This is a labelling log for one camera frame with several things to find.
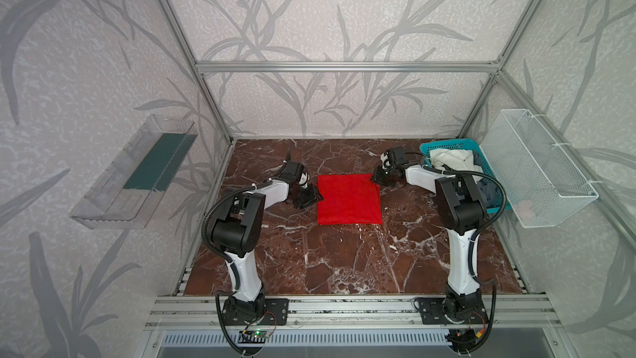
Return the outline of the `red t shirt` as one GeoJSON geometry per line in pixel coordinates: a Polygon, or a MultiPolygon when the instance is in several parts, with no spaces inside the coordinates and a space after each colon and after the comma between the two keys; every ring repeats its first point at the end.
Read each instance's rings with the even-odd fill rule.
{"type": "Polygon", "coordinates": [[[379,185],[370,173],[320,175],[323,200],[317,204],[319,225],[382,225],[379,185]]]}

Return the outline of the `teal plastic laundry basket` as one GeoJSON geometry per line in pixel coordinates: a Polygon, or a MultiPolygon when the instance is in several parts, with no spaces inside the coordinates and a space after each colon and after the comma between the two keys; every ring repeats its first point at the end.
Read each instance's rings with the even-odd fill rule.
{"type": "MultiPolygon", "coordinates": [[[[487,158],[485,157],[485,154],[482,152],[480,144],[478,144],[473,139],[450,139],[450,140],[441,140],[441,141],[421,144],[420,151],[425,156],[425,163],[427,164],[427,166],[431,165],[428,154],[432,149],[465,149],[465,150],[477,151],[478,153],[481,154],[483,159],[485,159],[486,168],[491,171],[491,174],[487,174],[487,175],[489,175],[490,177],[495,177],[495,173],[493,169],[490,167],[490,164],[488,163],[487,158]]],[[[490,215],[493,215],[498,211],[498,209],[487,209],[487,212],[490,215]]]]}

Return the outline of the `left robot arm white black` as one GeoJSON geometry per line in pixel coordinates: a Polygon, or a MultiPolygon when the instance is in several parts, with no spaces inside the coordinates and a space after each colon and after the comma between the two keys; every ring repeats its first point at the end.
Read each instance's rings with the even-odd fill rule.
{"type": "Polygon", "coordinates": [[[265,298],[254,251],[265,210],[288,200],[296,209],[322,200],[317,185],[310,183],[305,166],[289,158],[272,177],[226,193],[205,214],[200,227],[202,242],[225,261],[232,284],[232,291],[219,310],[224,324],[248,324],[261,319],[267,311],[282,311],[282,300],[273,307],[273,300],[265,298]]]}

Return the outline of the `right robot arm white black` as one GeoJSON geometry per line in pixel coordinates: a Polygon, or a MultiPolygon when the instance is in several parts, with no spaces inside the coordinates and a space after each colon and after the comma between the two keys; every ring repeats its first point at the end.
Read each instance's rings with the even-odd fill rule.
{"type": "Polygon", "coordinates": [[[402,147],[380,155],[372,181],[392,186],[398,180],[435,194],[442,225],[450,242],[450,272],[442,312],[451,323],[463,323],[481,311],[482,291],[477,275],[477,245],[488,212],[475,182],[477,172],[435,168],[407,160],[402,147]]]}

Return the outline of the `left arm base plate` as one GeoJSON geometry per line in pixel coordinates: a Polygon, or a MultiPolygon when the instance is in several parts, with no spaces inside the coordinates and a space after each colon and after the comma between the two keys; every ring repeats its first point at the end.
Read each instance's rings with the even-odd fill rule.
{"type": "Polygon", "coordinates": [[[266,325],[286,325],[289,314],[287,298],[259,298],[254,302],[244,302],[228,298],[221,309],[223,323],[230,326],[263,323],[266,325]]]}

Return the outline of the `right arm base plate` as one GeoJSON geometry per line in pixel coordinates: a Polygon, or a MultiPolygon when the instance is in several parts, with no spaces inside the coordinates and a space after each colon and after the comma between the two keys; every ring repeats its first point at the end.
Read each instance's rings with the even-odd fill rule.
{"type": "Polygon", "coordinates": [[[482,302],[469,306],[461,313],[447,313],[444,297],[416,297],[412,301],[413,307],[419,313],[424,325],[481,325],[483,328],[490,323],[489,314],[482,302]]]}

